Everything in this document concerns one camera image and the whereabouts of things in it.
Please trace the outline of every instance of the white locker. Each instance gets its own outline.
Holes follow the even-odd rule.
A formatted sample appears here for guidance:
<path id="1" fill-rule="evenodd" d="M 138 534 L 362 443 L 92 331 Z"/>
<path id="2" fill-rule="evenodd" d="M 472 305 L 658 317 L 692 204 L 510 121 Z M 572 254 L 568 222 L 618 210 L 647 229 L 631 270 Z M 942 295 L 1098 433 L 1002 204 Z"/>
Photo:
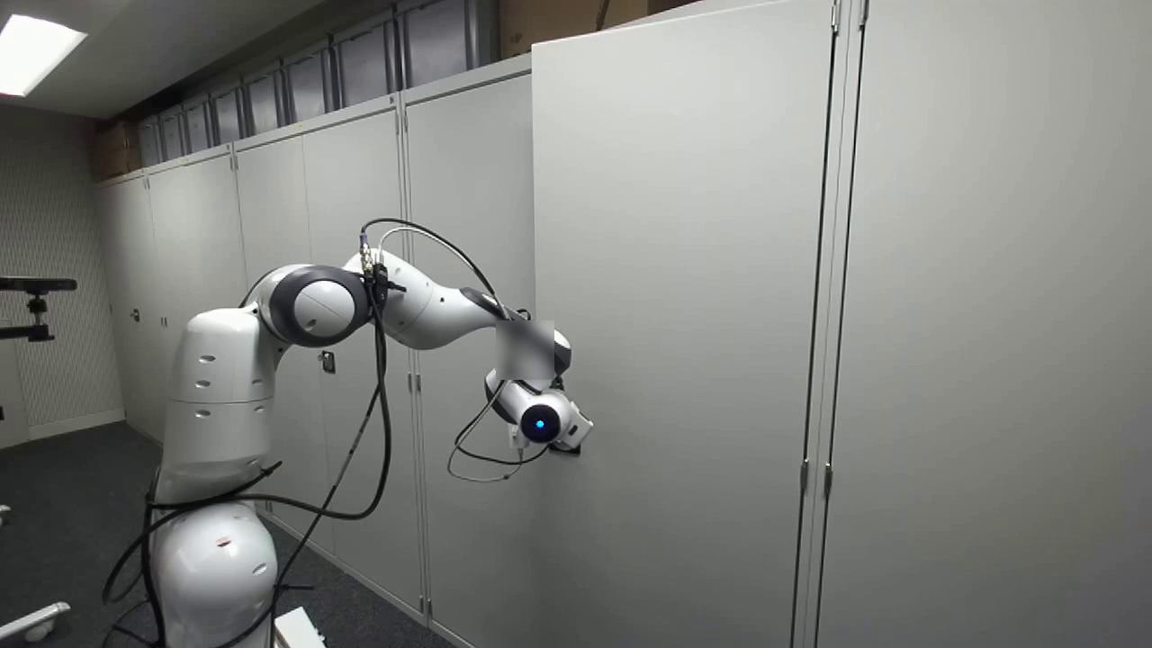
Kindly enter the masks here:
<path id="1" fill-rule="evenodd" d="M 163 443 L 163 411 L 160 411 L 160 379 L 150 366 L 154 357 L 154 329 L 160 308 L 150 297 L 150 210 L 146 210 L 146 179 L 128 175 L 120 185 L 106 185 L 96 191 L 102 240 L 106 240 L 106 275 L 113 297 L 113 331 L 120 343 L 120 369 L 121 369 L 121 398 L 126 420 Z"/>
<path id="2" fill-rule="evenodd" d="M 248 282 L 232 158 L 214 153 L 154 173 L 150 215 L 163 229 L 154 282 L 173 335 L 202 308 L 239 305 Z"/>
<path id="3" fill-rule="evenodd" d="M 822 648 L 1152 641 L 1148 33 L 872 0 Z"/>
<path id="4" fill-rule="evenodd" d="M 458 240 L 490 275 L 504 305 L 533 305 L 528 77 L 409 99 L 407 125 L 409 215 Z M 442 285 L 478 289 L 472 270 L 427 236 L 409 236 L 409 259 Z M 484 405 L 484 379 L 499 351 L 499 331 L 476 331 L 414 357 L 425 380 L 418 427 L 427 483 L 427 601 L 439 625 L 476 643 L 546 643 L 528 620 L 542 596 L 528 569 L 541 551 L 533 509 L 541 470 L 563 465 L 527 469 L 506 485 L 445 475 L 452 437 Z M 497 413 L 486 413 L 467 447 L 510 456 Z M 452 469 L 478 480 L 504 470 L 464 456 Z"/>
<path id="5" fill-rule="evenodd" d="M 296 137 L 239 146 L 239 193 L 244 285 L 257 285 L 274 267 L 310 259 L 306 164 Z M 264 485 L 312 505 L 326 493 L 318 379 L 318 350 L 283 351 L 270 411 L 274 455 L 283 469 Z M 277 521 L 304 534 L 310 515 L 282 509 Z"/>
<path id="6" fill-rule="evenodd" d="M 828 5 L 533 50 L 536 301 L 599 420 L 533 499 L 541 643 L 792 630 Z"/>
<path id="7" fill-rule="evenodd" d="M 361 222 L 370 215 L 398 211 L 398 152 L 395 116 L 370 113 L 362 117 L 330 121 L 299 137 L 306 162 L 306 221 L 310 254 L 342 267 L 361 248 Z M 337 343 L 336 375 L 318 375 L 322 437 L 324 437 L 324 485 L 337 475 L 344 451 L 361 427 L 362 405 L 374 389 L 374 343 L 370 329 Z M 383 509 L 358 527 L 326 527 L 322 548 L 350 569 L 361 582 L 374 585 L 395 603 L 418 608 L 425 595 L 425 548 L 422 548 L 422 437 L 409 420 L 409 396 L 404 391 L 407 350 L 388 343 L 388 411 L 394 411 L 394 470 Z M 361 443 L 361 456 L 344 475 L 337 509 L 362 509 L 377 483 L 383 419 Z"/>

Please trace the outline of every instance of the gray floor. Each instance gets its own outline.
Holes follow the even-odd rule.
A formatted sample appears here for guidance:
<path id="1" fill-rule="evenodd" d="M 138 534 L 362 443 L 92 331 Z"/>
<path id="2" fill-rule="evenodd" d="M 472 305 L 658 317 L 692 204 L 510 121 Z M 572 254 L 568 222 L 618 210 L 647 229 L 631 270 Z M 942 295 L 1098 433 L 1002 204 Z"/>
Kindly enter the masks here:
<path id="1" fill-rule="evenodd" d="M 0 451 L 0 505 L 16 509 L 0 527 L 0 624 L 67 601 L 71 612 L 44 641 L 47 648 L 144 643 L 113 635 L 121 624 L 150 637 L 139 585 L 121 603 L 106 603 L 102 585 L 120 551 L 139 534 L 150 470 L 154 451 L 121 426 Z M 283 595 L 282 608 L 306 603 L 326 643 L 445 648 L 312 551 L 299 557 L 288 582 L 304 591 Z"/>

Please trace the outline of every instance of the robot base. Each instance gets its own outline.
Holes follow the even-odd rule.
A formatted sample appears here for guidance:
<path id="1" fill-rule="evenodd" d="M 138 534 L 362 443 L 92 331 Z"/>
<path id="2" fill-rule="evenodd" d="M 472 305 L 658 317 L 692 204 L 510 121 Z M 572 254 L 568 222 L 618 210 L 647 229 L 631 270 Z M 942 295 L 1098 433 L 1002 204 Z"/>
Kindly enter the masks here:
<path id="1" fill-rule="evenodd" d="M 173 519 L 154 542 L 154 595 L 173 648 L 221 648 L 274 603 L 277 548 L 248 505 Z M 235 648 L 265 648 L 270 617 Z"/>

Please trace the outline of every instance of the window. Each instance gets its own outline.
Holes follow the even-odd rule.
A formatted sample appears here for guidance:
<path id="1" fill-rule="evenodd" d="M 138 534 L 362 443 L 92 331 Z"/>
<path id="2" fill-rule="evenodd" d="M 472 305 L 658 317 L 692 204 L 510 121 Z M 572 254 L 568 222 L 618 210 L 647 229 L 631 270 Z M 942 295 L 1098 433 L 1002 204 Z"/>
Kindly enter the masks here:
<path id="1" fill-rule="evenodd" d="M 336 41 L 342 103 L 361 103 L 395 91 L 395 59 L 388 33 L 394 20 L 374 20 L 370 30 Z"/>
<path id="2" fill-rule="evenodd" d="M 221 140 L 221 144 L 241 140 L 241 99 L 239 99 L 239 87 L 221 91 L 221 93 L 214 97 L 214 109 L 215 109 L 215 140 Z"/>
<path id="3" fill-rule="evenodd" d="M 292 117 L 324 116 L 330 99 L 326 50 L 288 59 Z"/>
<path id="4" fill-rule="evenodd" d="M 182 113 L 163 116 L 166 158 L 188 153 Z"/>
<path id="5" fill-rule="evenodd" d="M 139 153 L 144 164 L 166 162 L 166 132 L 160 117 L 139 121 Z"/>
<path id="6" fill-rule="evenodd" d="M 472 68 L 467 0 L 404 9 L 404 83 L 422 87 Z"/>
<path id="7" fill-rule="evenodd" d="M 204 113 L 204 99 L 191 99 L 182 109 L 182 125 L 188 125 L 188 152 L 204 152 L 214 146 L 214 125 L 209 125 L 209 113 Z"/>
<path id="8" fill-rule="evenodd" d="M 248 117 L 251 117 L 248 132 L 265 132 L 283 121 L 282 117 L 282 68 L 265 68 L 248 78 Z"/>

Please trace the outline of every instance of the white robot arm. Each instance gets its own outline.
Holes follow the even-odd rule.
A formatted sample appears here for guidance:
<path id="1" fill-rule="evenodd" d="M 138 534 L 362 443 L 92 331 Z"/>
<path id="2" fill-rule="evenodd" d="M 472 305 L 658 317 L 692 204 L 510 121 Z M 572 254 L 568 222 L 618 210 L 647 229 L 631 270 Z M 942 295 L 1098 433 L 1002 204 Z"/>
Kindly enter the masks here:
<path id="1" fill-rule="evenodd" d="M 154 495 L 188 505 L 257 483 L 270 456 L 270 398 L 283 350 L 336 347 L 374 317 L 409 350 L 499 329 L 510 335 L 510 357 L 484 384 L 510 426 L 510 443 L 575 455 L 592 433 L 563 389 L 572 365 L 564 335 L 506 312 L 493 295 L 437 285 L 398 254 L 362 248 L 342 270 L 282 267 L 244 305 L 209 308 L 188 324 Z M 270 625 L 244 635 L 270 608 L 277 582 L 274 542 L 244 505 L 214 505 L 166 521 L 150 553 L 169 643 L 270 643 Z"/>

